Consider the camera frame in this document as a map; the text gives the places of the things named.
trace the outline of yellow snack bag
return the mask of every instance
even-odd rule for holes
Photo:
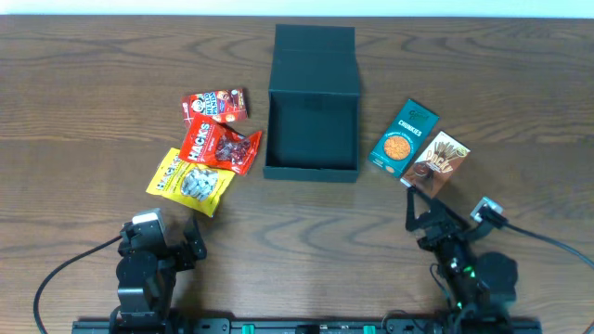
[[[221,195],[234,175],[231,171],[182,161],[179,149],[171,148],[150,180],[147,192],[213,217]]]

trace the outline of cookie image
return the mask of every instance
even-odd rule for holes
[[[222,99],[222,100],[229,100],[229,92],[227,92],[227,91],[218,91],[216,93],[216,98]]]
[[[400,161],[410,154],[410,144],[400,135],[391,136],[383,144],[383,151],[391,159]]]

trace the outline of cardboard box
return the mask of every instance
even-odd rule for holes
[[[470,152],[442,131],[408,168],[400,181],[405,186],[416,186],[434,197]]]
[[[369,154],[369,160],[400,177],[437,121],[439,116],[409,99]]]
[[[359,96],[354,28],[277,25],[264,177],[355,182]]]

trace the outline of brown snack box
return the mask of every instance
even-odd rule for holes
[[[405,186],[416,186],[434,197],[470,152],[442,131],[408,168],[400,182]]]

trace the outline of chunkies box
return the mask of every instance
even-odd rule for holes
[[[409,99],[369,154],[369,160],[400,177],[437,121],[439,116]]]
[[[470,152],[442,131],[408,168],[400,182],[434,197]]]

